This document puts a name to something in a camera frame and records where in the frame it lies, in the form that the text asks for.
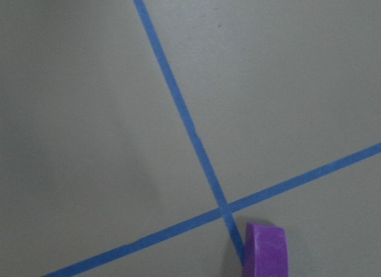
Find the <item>purple trapezoid block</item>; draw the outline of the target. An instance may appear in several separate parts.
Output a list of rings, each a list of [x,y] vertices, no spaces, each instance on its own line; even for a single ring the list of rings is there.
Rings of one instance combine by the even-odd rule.
[[[242,276],[289,276],[288,246],[283,228],[246,224]]]

